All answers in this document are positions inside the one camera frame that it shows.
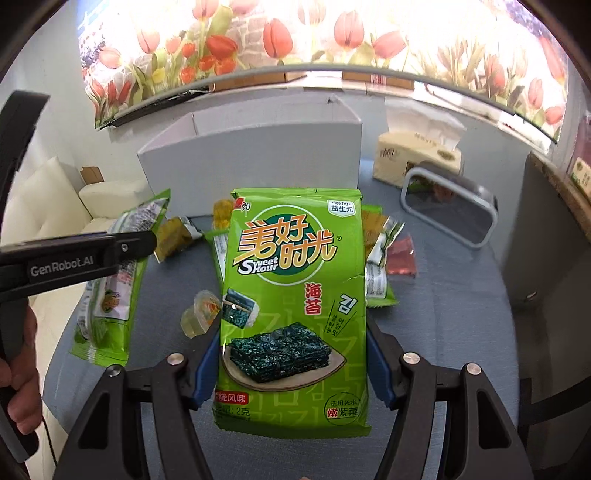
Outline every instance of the wooden shelf edge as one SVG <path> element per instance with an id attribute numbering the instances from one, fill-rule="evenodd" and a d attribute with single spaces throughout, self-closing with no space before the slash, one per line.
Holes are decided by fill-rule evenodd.
<path id="1" fill-rule="evenodd" d="M 558 167 L 548 160 L 531 152 L 527 156 L 527 161 L 531 162 L 554 187 L 591 243 L 591 204 L 583 193 L 573 184 L 568 175 L 560 172 Z"/>

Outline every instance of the pink candy package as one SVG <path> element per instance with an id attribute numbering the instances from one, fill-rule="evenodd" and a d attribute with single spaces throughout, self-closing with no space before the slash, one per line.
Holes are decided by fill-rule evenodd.
<path id="1" fill-rule="evenodd" d="M 413 239 L 410 235 L 396 240 L 388 248 L 386 272 L 388 275 L 417 275 Z"/>

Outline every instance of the blue-gray tablecloth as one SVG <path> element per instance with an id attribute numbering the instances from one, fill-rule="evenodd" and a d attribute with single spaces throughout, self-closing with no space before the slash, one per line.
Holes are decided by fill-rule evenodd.
<path id="1" fill-rule="evenodd" d="M 406 221 L 412 235 L 418 275 L 391 277 L 400 300 L 392 308 L 370 309 L 379 327 L 394 334 L 406 350 L 431 363 L 460 368 L 477 362 L 485 370 L 515 422 L 518 365 L 515 332 L 501 273 L 492 250 L 470 250 L 454 239 L 407 215 L 400 190 L 371 177 L 372 163 L 361 161 L 359 188 L 363 201 Z M 162 264 L 151 258 L 141 287 L 128 369 L 150 367 L 166 355 L 188 350 L 182 312 L 202 289 L 219 293 L 209 245 L 198 243 Z M 70 431 L 103 369 L 69 354 L 74 318 L 70 318 L 51 360 L 43 399 L 60 424 Z M 370 394 L 369 437 L 339 440 L 277 440 L 219 430 L 209 400 L 193 422 L 213 476 L 223 480 L 359 480 L 374 477 L 384 453 L 394 413 Z M 151 406 L 142 406 L 148 466 L 163 479 Z M 424 479 L 437 476 L 445 405 L 438 405 Z"/>

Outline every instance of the white wall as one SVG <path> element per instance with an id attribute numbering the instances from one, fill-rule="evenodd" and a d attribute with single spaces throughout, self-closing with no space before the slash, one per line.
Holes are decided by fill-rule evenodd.
<path id="1" fill-rule="evenodd" d="M 227 92 L 202 98 L 154 113 L 114 130 L 96 132 L 93 107 L 83 90 L 76 38 L 76 3 L 70 0 L 33 36 L 2 82 L 2 91 L 11 87 L 33 89 L 51 95 L 29 157 L 36 161 L 52 155 L 68 165 L 98 166 L 105 180 L 144 178 L 136 152 L 154 135 L 177 118 L 194 109 L 220 103 L 290 95 L 300 89 L 267 89 Z M 383 97 L 355 92 L 342 98 L 363 120 L 362 156 L 373 157 L 377 136 L 387 130 Z M 456 114 L 467 127 L 459 144 L 466 162 L 465 175 L 488 187 L 499 199 L 499 224 L 491 244 L 503 262 L 515 222 L 525 158 L 530 148 L 495 127 Z"/>

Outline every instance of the seaweed snack package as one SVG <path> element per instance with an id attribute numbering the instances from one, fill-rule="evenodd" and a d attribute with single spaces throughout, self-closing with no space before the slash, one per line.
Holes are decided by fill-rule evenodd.
<path id="1" fill-rule="evenodd" d="M 233 195 L 217 425 L 280 438 L 369 434 L 361 193 Z"/>
<path id="2" fill-rule="evenodd" d="M 378 227 L 378 232 L 376 232 L 376 229 L 372 230 L 372 224 L 383 224 L 388 217 L 382 215 L 382 207 L 380 205 L 364 204 L 361 206 L 361 219 L 363 224 L 363 243 L 367 258 L 378 239 L 379 231 L 381 231 L 381 226 Z M 385 267 L 371 263 L 365 264 L 365 303 L 367 308 L 389 307 L 398 304 L 392 287 L 388 283 Z"/>
<path id="3" fill-rule="evenodd" d="M 121 214 L 109 233 L 152 230 L 157 234 L 169 201 L 170 190 L 165 190 Z M 76 307 L 73 355 L 103 367 L 127 363 L 139 287 L 147 263 L 147 258 L 125 261 L 117 275 L 86 284 Z"/>
<path id="4" fill-rule="evenodd" d="M 226 271 L 226 251 L 228 249 L 228 229 L 211 230 L 205 234 L 205 240 L 207 240 L 212 246 L 217 279 L 220 282 L 220 288 L 223 290 L 223 281 Z"/>

